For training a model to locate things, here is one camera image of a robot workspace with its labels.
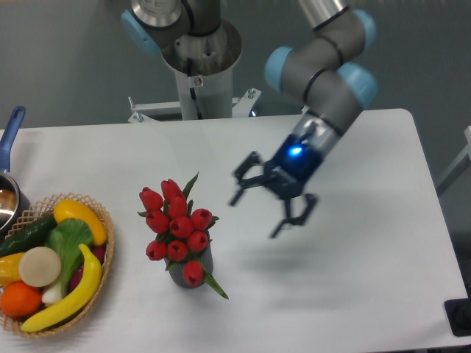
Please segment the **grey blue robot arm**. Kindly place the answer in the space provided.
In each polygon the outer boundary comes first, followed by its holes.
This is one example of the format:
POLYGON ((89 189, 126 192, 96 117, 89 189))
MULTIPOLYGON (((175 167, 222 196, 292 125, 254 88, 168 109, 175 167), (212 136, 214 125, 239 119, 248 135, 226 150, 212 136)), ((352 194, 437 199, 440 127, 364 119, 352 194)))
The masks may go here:
MULTIPOLYGON (((233 173, 238 196, 264 187, 284 203, 283 226, 308 220, 317 198, 305 184, 378 91, 374 76, 354 63, 375 40, 372 17, 344 1, 301 1, 300 8, 313 40, 298 50, 275 49, 264 77, 303 105, 302 117, 270 160, 252 152, 233 173)), ((234 116, 233 68, 242 42, 219 1, 133 1, 121 22, 142 51, 173 70, 185 120, 234 116)))

